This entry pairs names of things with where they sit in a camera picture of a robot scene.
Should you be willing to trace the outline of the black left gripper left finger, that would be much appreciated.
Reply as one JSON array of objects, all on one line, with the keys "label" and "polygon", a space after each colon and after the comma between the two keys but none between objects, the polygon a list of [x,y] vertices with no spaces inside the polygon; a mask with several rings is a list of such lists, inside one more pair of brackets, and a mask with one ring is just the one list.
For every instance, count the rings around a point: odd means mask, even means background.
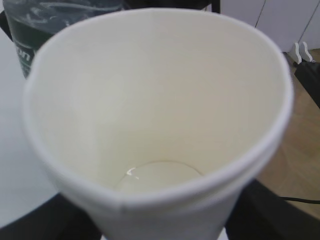
[{"label": "black left gripper left finger", "polygon": [[2,240],[100,240],[88,215],[57,194],[23,217],[0,228]]}]

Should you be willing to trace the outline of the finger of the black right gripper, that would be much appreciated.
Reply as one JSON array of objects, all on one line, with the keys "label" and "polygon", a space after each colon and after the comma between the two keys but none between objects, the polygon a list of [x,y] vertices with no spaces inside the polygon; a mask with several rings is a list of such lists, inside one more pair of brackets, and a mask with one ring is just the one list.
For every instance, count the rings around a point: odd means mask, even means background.
[{"label": "finger of the black right gripper", "polygon": [[0,12],[0,28],[2,29],[2,31],[7,35],[7,37],[13,41],[12,39],[12,35],[11,35],[11,31],[9,28],[9,24],[8,24],[8,20],[5,14],[5,11],[2,10]]}]

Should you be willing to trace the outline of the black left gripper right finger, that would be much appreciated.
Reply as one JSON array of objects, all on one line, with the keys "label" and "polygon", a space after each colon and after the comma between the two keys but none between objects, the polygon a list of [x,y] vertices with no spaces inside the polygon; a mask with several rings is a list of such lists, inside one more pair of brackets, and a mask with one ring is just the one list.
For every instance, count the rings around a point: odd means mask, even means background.
[{"label": "black left gripper right finger", "polygon": [[226,225],[230,240],[318,240],[320,221],[254,180],[242,191]]}]

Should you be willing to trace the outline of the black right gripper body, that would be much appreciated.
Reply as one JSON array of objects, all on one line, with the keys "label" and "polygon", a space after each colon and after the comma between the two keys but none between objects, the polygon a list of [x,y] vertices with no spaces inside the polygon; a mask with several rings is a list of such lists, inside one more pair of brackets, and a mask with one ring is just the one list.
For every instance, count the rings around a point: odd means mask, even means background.
[{"label": "black right gripper body", "polygon": [[123,8],[125,10],[141,9],[141,8],[178,8],[203,10],[211,5],[211,12],[221,12],[220,0],[124,0]]}]

